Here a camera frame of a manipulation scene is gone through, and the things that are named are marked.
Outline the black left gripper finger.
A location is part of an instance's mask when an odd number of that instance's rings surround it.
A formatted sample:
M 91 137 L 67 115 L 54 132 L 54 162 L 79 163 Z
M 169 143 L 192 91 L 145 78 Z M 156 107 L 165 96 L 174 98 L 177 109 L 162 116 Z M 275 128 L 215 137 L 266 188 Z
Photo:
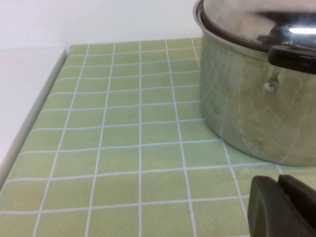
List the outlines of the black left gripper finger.
M 316 191 L 291 175 L 255 176 L 247 219 L 252 237 L 314 237 Z

